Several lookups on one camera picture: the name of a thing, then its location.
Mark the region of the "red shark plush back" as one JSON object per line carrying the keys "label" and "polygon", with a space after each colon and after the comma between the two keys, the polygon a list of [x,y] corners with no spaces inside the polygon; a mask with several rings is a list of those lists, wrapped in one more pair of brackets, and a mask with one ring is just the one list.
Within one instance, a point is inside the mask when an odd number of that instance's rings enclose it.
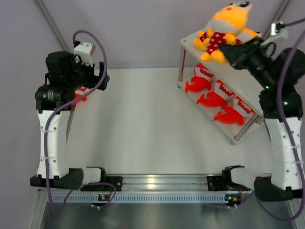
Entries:
{"label": "red shark plush back", "polygon": [[206,68],[202,63],[198,63],[194,67],[194,76],[191,78],[191,83],[186,82],[185,92],[200,92],[204,89],[211,90],[212,80],[215,75]]}

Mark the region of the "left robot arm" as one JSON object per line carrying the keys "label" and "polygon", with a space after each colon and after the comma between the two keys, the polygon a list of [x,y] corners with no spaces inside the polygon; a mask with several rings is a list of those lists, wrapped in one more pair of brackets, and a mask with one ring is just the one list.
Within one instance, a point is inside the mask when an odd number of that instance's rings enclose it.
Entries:
{"label": "left robot arm", "polygon": [[91,51],[52,52],[45,62],[45,83],[35,93],[41,131],[40,162],[30,185],[77,190],[91,183],[96,190],[104,190],[108,184],[104,169],[70,168],[66,146],[75,92],[81,87],[105,90],[107,84],[99,81],[110,78],[106,72],[94,74]]}

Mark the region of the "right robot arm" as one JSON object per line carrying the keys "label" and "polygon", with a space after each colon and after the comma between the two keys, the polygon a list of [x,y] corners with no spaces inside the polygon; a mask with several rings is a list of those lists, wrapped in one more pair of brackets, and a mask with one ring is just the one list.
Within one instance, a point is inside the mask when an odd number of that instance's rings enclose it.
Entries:
{"label": "right robot arm", "polygon": [[305,74],[305,55],[296,47],[284,49],[275,59],[266,54],[260,38],[244,44],[224,45],[221,51],[236,70],[247,70],[262,87],[259,104],[269,132],[273,169],[264,177],[245,167],[232,167],[222,183],[227,189],[243,185],[262,202],[303,198],[305,175],[301,156],[302,99],[295,89]]}

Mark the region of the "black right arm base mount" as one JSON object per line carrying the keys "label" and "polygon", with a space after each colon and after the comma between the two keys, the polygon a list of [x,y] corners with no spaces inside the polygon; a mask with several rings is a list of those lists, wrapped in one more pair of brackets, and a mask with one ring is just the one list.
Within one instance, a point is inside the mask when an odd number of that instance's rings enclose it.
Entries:
{"label": "black right arm base mount", "polygon": [[238,186],[228,181],[223,176],[208,176],[207,185],[209,191],[237,191]]}

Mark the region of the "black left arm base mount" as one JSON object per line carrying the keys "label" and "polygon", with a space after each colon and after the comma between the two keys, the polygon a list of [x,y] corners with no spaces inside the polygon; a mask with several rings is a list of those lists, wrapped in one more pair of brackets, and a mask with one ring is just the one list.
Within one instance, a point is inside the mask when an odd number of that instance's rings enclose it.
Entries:
{"label": "black left arm base mount", "polygon": [[111,192],[122,190],[122,176],[107,176],[103,181],[98,183],[91,183],[81,187],[81,191],[88,192]]}

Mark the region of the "yellow plush polka-dot front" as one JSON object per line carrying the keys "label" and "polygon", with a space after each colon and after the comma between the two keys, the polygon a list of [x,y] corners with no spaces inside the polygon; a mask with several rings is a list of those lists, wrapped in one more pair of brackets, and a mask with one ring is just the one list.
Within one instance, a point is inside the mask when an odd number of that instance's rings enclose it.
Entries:
{"label": "yellow plush polka-dot front", "polygon": [[220,50],[223,45],[235,45],[237,36],[248,23],[248,15],[252,9],[249,1],[233,2],[219,10],[207,28],[207,39],[204,41],[205,52],[201,55],[204,62],[226,63]]}

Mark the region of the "yellow plush polka-dot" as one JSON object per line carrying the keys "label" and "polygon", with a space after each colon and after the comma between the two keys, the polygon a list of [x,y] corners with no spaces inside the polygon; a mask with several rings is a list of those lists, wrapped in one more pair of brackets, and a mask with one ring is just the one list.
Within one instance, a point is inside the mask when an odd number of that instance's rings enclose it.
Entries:
{"label": "yellow plush polka-dot", "polygon": [[236,37],[236,43],[235,44],[243,44],[255,37],[262,37],[261,32],[259,31],[253,31],[249,28],[245,28],[237,37]]}
{"label": "yellow plush polka-dot", "polygon": [[193,41],[193,44],[194,44],[195,48],[197,48],[201,51],[206,51],[209,42],[210,42],[210,37],[208,36],[208,33],[206,31],[199,31],[198,38],[196,38]]}
{"label": "yellow plush polka-dot", "polygon": [[207,39],[204,41],[205,52],[201,55],[204,62],[226,63],[220,50],[223,45],[235,45],[237,36],[248,23],[248,15],[252,9],[249,1],[233,2],[219,10],[207,28]]}

